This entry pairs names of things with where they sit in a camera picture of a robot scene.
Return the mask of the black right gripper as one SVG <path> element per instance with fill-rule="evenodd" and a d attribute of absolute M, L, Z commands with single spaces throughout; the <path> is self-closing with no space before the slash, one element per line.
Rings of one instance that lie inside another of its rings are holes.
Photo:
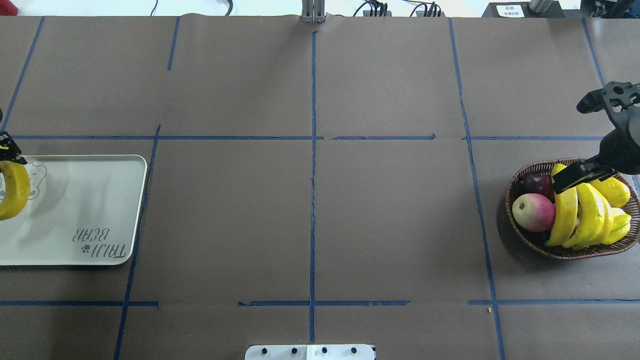
<path fill-rule="evenodd" d="M 639 145 L 619 129 L 601 139 L 598 160 L 578 160 L 552 175 L 552 188 L 554 194 L 559 195 L 581 183 L 606 180 L 617 172 L 629 175 L 640 173 Z"/>

